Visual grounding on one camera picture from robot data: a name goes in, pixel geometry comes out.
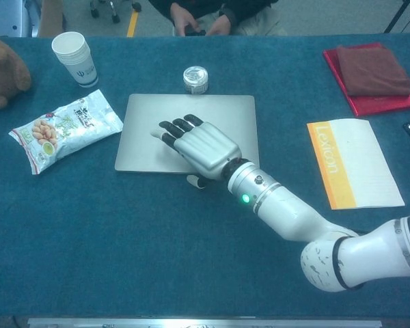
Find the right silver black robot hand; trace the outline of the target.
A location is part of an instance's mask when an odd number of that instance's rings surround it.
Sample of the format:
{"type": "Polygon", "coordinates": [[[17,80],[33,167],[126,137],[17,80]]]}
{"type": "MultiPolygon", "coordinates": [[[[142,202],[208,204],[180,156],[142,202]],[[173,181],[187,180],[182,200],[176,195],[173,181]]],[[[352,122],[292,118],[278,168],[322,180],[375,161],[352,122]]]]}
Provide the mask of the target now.
{"type": "Polygon", "coordinates": [[[235,165],[244,163],[238,144],[210,122],[193,114],[183,118],[162,121],[159,130],[150,132],[175,150],[196,171],[188,175],[187,182],[203,189],[209,180],[223,180],[235,165]]]}

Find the silver laptop with apple logo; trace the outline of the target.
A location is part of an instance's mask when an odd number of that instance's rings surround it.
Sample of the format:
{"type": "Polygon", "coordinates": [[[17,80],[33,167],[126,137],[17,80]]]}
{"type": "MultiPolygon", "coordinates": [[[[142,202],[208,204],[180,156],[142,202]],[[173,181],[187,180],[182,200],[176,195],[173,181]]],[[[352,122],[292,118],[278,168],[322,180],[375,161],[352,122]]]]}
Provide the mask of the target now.
{"type": "Polygon", "coordinates": [[[260,164],[255,99],[250,95],[131,94],[115,170],[194,174],[174,150],[151,135],[159,123],[193,114],[235,141],[244,158],[260,164]]]}

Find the clear round plastic container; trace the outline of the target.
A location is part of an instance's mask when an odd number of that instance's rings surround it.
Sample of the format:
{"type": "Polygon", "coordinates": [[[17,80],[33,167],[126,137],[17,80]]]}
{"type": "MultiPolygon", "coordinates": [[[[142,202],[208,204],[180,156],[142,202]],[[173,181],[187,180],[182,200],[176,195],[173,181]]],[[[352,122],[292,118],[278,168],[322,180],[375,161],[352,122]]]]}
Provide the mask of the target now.
{"type": "Polygon", "coordinates": [[[183,81],[189,94],[204,94],[208,90],[208,71],[201,66],[190,66],[183,72],[183,81]]]}

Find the blue tablecloth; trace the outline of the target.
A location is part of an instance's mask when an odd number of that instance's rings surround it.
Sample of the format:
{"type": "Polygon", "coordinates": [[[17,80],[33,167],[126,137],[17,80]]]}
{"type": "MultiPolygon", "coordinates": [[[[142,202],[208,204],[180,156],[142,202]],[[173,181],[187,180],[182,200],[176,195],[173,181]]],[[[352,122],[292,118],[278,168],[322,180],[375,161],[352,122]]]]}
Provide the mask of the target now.
{"type": "MultiPolygon", "coordinates": [[[[410,110],[369,119],[400,208],[332,210],[306,125],[352,116],[323,51],[373,42],[410,76],[410,34],[88,39],[97,86],[119,116],[132,93],[184,93],[183,71],[195,65],[207,69],[210,94],[252,95],[261,168],[328,220],[364,231],[410,215],[410,110]]],[[[280,238],[225,186],[117,172],[117,135],[33,175],[10,131],[88,90],[50,40],[5,43],[32,86],[0,111],[0,315],[410,317],[410,278],[320,291],[301,270],[303,245],[280,238]]]]}

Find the white peanut snack bag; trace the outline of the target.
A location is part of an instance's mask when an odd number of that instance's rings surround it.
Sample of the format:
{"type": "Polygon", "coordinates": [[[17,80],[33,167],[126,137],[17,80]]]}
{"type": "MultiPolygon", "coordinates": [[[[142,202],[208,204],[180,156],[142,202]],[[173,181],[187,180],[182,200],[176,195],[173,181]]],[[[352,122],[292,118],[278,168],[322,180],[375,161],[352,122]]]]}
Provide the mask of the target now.
{"type": "Polygon", "coordinates": [[[96,90],[12,129],[9,136],[23,147],[31,173],[38,175],[65,156],[122,129],[123,122],[96,90]]]}

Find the seated person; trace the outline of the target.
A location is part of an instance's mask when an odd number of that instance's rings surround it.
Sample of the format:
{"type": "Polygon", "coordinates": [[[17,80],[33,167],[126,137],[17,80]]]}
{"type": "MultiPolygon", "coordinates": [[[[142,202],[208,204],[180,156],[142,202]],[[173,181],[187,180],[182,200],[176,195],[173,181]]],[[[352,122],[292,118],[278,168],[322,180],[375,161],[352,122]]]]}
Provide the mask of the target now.
{"type": "Polygon", "coordinates": [[[278,0],[149,0],[174,26],[176,36],[279,34],[278,0]]]}

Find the white paper cup stack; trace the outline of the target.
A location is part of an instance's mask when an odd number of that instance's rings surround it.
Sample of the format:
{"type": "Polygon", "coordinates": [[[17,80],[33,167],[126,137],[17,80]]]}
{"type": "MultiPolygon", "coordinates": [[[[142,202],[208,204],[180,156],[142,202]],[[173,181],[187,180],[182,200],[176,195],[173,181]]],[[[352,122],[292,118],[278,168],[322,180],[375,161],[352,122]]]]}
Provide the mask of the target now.
{"type": "Polygon", "coordinates": [[[59,62],[81,87],[93,87],[97,84],[98,73],[90,48],[81,33],[61,33],[53,38],[51,48],[59,62]]]}

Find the yellow white Lexicon book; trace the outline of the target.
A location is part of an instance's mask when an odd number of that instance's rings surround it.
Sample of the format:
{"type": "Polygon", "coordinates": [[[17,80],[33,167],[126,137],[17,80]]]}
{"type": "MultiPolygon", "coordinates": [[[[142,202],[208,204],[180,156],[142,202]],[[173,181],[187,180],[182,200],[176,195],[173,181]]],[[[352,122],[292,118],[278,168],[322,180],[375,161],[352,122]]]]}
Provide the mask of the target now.
{"type": "Polygon", "coordinates": [[[331,209],[405,205],[369,121],[312,122],[307,129],[331,209]]]}

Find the office chair wheel base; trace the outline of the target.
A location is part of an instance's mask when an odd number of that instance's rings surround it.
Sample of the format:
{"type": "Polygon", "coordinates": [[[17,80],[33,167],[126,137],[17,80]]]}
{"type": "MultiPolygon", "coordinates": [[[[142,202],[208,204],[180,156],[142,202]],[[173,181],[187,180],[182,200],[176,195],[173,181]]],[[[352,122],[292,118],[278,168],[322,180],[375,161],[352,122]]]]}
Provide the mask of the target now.
{"type": "MultiPolygon", "coordinates": [[[[116,1],[117,0],[90,0],[90,14],[92,18],[97,19],[100,16],[100,13],[98,11],[98,6],[100,4],[106,4],[108,5],[110,12],[111,12],[111,18],[114,24],[118,24],[120,22],[120,17],[118,16],[118,11],[116,8],[116,1]]],[[[129,1],[131,3],[132,10],[134,12],[141,12],[142,7],[139,2],[136,0],[122,0],[122,1],[129,1]]]]}

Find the folded brown cloth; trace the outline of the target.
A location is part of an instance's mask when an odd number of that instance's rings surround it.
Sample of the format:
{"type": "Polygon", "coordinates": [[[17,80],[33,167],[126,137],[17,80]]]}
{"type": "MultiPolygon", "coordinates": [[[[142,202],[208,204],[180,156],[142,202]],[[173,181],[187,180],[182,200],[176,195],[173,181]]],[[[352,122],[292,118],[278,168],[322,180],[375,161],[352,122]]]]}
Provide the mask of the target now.
{"type": "Polygon", "coordinates": [[[339,46],[336,51],[348,95],[410,95],[410,77],[389,49],[339,46]]]}

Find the brown cardboard panel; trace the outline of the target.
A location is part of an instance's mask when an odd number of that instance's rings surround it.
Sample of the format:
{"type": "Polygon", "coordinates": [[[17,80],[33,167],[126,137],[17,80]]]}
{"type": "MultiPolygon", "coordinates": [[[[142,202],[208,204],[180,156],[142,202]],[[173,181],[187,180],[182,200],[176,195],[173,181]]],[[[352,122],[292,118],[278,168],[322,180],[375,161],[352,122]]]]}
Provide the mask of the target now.
{"type": "Polygon", "coordinates": [[[40,8],[39,38],[54,38],[65,32],[63,0],[36,0],[40,8]]]}

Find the brown plush toy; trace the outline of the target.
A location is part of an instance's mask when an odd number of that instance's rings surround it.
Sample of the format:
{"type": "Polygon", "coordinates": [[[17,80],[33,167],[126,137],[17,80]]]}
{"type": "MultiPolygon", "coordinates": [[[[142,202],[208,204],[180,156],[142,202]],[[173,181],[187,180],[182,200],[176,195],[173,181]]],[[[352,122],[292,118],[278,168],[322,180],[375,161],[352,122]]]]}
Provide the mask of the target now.
{"type": "Polygon", "coordinates": [[[31,87],[31,75],[20,56],[0,40],[0,109],[31,87]]]}

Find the black tripod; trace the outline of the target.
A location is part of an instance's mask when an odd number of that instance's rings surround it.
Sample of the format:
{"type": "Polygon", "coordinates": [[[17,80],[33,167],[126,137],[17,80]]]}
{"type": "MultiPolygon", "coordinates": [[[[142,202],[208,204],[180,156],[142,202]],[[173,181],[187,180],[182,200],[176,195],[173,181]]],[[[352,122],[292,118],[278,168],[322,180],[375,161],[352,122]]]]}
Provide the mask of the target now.
{"type": "Polygon", "coordinates": [[[383,33],[390,33],[391,30],[394,28],[400,17],[403,15],[407,7],[410,5],[410,0],[402,0],[402,4],[399,7],[398,11],[395,13],[391,21],[389,22],[388,26],[385,28],[383,33]]]}

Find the aluminium frame rail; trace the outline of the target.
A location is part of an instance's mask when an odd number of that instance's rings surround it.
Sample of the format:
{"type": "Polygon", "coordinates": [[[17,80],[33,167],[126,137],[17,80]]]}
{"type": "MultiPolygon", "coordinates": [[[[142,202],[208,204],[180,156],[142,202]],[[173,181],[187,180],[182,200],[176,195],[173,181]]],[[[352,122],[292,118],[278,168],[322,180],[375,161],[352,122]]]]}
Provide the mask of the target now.
{"type": "Polygon", "coordinates": [[[384,328],[379,320],[29,318],[29,328],[384,328]]]}

